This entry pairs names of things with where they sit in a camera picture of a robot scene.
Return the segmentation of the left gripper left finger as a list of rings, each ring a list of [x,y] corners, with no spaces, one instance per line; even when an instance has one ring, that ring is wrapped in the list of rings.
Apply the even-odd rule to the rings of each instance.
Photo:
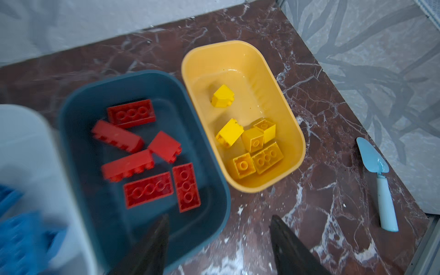
[[[161,216],[114,267],[110,275],[162,275],[168,250],[170,220]]]

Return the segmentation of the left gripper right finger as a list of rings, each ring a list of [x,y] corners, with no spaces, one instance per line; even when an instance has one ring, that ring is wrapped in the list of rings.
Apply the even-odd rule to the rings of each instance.
[[[278,215],[272,216],[269,230],[278,274],[330,274]]]

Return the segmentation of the small yellow lego brick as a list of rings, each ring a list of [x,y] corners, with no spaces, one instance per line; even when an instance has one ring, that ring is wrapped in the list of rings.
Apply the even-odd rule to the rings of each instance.
[[[265,144],[276,137],[276,124],[268,119],[262,119],[259,122],[254,123],[253,127],[263,133]]]
[[[245,153],[231,161],[231,174],[234,179],[243,179],[256,173],[250,153]]]

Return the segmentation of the small red lego brick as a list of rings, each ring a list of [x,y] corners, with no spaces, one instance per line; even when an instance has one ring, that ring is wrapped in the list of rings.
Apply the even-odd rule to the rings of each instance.
[[[148,149],[167,163],[174,163],[182,152],[181,144],[163,131],[159,131]]]

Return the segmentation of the blue lego brick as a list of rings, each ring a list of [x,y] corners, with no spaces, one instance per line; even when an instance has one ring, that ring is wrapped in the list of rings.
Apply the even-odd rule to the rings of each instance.
[[[9,211],[23,196],[23,192],[13,189],[9,186],[1,185],[1,217]]]
[[[1,274],[39,275],[59,252],[67,228],[49,226],[38,212],[1,222]]]

